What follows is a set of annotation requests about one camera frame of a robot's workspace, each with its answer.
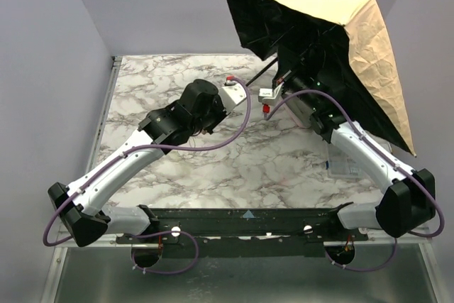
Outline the beige umbrella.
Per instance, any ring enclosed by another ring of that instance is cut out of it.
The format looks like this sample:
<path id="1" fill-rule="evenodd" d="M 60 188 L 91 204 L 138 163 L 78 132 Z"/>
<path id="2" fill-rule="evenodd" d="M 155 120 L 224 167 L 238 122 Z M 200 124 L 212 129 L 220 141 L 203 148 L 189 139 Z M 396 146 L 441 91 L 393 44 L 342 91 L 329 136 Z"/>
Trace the beige umbrella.
<path id="1" fill-rule="evenodd" d="M 392 44 L 377 0 L 226 0 L 240 44 L 262 60 L 289 53 L 301 76 L 339 81 L 363 128 L 414 151 Z"/>

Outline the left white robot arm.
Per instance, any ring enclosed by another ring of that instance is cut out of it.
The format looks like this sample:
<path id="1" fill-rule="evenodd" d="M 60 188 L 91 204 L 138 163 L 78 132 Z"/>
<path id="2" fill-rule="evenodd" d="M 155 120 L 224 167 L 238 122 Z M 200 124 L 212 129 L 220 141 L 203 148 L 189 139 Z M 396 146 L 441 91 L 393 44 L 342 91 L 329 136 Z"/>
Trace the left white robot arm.
<path id="1" fill-rule="evenodd" d="M 179 146 L 200 131 L 211 133 L 234 107 L 227 88 L 196 79 L 181 97 L 150 111 L 127 141 L 87 175 L 65 186 L 55 183 L 48 194 L 79 247 L 108 233 L 140 235 L 152 224 L 144 206 L 113 207 L 108 200 L 143 168 L 169 153 L 161 145 Z"/>

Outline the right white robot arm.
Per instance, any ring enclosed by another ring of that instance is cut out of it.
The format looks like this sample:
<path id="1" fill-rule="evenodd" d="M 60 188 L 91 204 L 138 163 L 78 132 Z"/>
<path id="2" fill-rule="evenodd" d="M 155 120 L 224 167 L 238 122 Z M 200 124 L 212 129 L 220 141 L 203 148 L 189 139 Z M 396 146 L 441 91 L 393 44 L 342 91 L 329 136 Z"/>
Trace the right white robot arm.
<path id="1" fill-rule="evenodd" d="M 439 213 L 435 178 L 427 170 L 415 170 L 390 152 L 362 128 L 359 120 L 378 120 L 371 101 L 355 100 L 365 94 L 352 75 L 339 67 L 322 67 L 305 74 L 303 67 L 279 66 L 273 91 L 283 102 L 296 99 L 307 106 L 314 131 L 359 164 L 382 192 L 376 203 L 346 204 L 337 213 L 345 229 L 379 229 L 399 238 Z"/>

